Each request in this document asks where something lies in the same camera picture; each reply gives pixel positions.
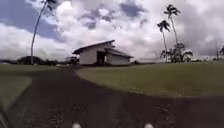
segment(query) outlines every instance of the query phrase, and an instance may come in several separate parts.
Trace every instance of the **white building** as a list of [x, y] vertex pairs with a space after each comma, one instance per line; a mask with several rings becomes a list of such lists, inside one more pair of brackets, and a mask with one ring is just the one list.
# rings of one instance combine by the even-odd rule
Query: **white building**
[[106, 41], [86, 47], [79, 48], [73, 54], [79, 55], [79, 64], [110, 64], [110, 65], [129, 65], [130, 55], [114, 49], [113, 42]]

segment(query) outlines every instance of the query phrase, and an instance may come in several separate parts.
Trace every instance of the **white cloud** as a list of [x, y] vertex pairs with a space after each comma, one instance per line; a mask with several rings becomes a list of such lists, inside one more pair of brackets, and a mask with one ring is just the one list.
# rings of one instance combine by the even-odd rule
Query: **white cloud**
[[[38, 2], [26, 1], [29, 1], [37, 10], [42, 7]], [[136, 18], [128, 17], [120, 7], [121, 3], [125, 4], [128, 1], [130, 0], [61, 0], [60, 5], [54, 12], [57, 22], [47, 17], [43, 17], [43, 19], [49, 24], [57, 26], [57, 31], [65, 42], [61, 43], [37, 36], [36, 53], [45, 58], [63, 58], [80, 46], [115, 39], [115, 45], [118, 49], [130, 53], [136, 58], [156, 58], [164, 47], [162, 35], [156, 23], [162, 19], [167, 19], [163, 10], [170, 3], [182, 11], [179, 17], [174, 18], [177, 32], [180, 41], [189, 43], [189, 48], [195, 50], [193, 52], [200, 54], [200, 50], [209, 45], [208, 42], [211, 41], [206, 40], [208, 35], [213, 38], [218, 36], [224, 40], [222, 38], [223, 27], [220, 27], [223, 18], [218, 15], [218, 12], [222, 10], [224, 1], [132, 0], [135, 5], [146, 11], [139, 12], [139, 16]], [[91, 14], [91, 10], [96, 9], [101, 16], [97, 17]], [[217, 13], [214, 12], [215, 15], [208, 17], [207, 14], [211, 10], [216, 10]], [[113, 18], [111, 22], [103, 19], [106, 16]], [[85, 26], [87, 24], [92, 24], [92, 27], [95, 28], [88, 29]], [[0, 24], [0, 39], [8, 42], [0, 44], [0, 51], [3, 51], [3, 49], [12, 50], [10, 46], [15, 45], [19, 49], [13, 49], [10, 54], [4, 54], [4, 56], [16, 58], [20, 54], [27, 55], [29, 54], [31, 37], [32, 33], [26, 30]], [[171, 47], [174, 44], [173, 33], [166, 33], [166, 37], [168, 46]]]
[[[1, 58], [18, 59], [30, 55], [32, 33], [0, 23], [0, 39]], [[38, 55], [43, 59], [62, 60], [71, 52], [67, 45], [38, 35], [34, 46], [34, 55]]]

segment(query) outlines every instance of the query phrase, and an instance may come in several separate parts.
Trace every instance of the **cloud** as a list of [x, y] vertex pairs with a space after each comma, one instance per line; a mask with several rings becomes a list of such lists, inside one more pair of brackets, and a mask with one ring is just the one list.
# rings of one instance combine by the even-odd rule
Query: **cloud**
[[[0, 23], [1, 58], [18, 59], [22, 56], [30, 55], [31, 38], [32, 33], [25, 29], [18, 29]], [[51, 58], [63, 60], [70, 55], [70, 52], [71, 49], [68, 49], [66, 44], [39, 35], [36, 37], [34, 54], [43, 59]]]
[[[29, 5], [29, 11], [22, 11], [24, 15], [27, 13], [24, 23], [16, 23], [17, 19], [6, 13], [0, 15], [0, 53], [3, 57], [29, 54], [31, 28], [41, 4], [34, 0], [24, 1], [26, 7]], [[156, 23], [167, 19], [163, 11], [170, 3], [181, 10], [181, 15], [174, 17], [179, 41], [192, 49], [197, 57], [215, 55], [214, 41], [218, 40], [220, 47], [224, 41], [221, 25], [224, 1], [210, 0], [60, 0], [54, 16], [42, 18], [35, 53], [45, 58], [62, 59], [81, 46], [115, 39], [118, 49], [136, 58], [158, 58], [164, 46]], [[9, 6], [9, 3], [1, 1], [1, 5]], [[21, 15], [16, 11], [5, 11]], [[171, 48], [175, 44], [174, 34], [165, 34]]]

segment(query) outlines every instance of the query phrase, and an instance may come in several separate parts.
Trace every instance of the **grass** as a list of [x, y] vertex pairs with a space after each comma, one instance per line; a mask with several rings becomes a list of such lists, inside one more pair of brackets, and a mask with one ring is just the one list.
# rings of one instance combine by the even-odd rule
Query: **grass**
[[55, 69], [48, 66], [0, 65], [0, 104], [6, 110], [31, 84], [32, 78], [25, 73]]
[[158, 64], [86, 68], [77, 74], [108, 88], [149, 96], [192, 97], [224, 94], [223, 64]]

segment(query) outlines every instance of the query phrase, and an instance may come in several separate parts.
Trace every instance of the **dark roof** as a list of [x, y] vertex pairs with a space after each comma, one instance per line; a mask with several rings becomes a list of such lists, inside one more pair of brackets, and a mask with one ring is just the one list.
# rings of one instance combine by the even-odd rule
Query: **dark roof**
[[128, 57], [128, 58], [132, 58], [132, 56], [126, 54], [126, 53], [123, 53], [121, 51], [118, 51], [116, 49], [110, 49], [110, 48], [106, 48], [105, 49], [108, 53], [110, 54], [113, 54], [113, 55], [116, 55], [116, 56], [122, 56], [122, 57]]
[[85, 49], [89, 49], [89, 48], [97, 47], [97, 46], [104, 45], [104, 44], [110, 44], [110, 43], [113, 43], [114, 41], [115, 41], [115, 40], [110, 40], [110, 41], [105, 41], [105, 42], [98, 43], [98, 44], [93, 44], [93, 45], [89, 45], [89, 46], [81, 47], [81, 48], [75, 50], [72, 54], [80, 54], [80, 52], [82, 52], [82, 51], [85, 50]]

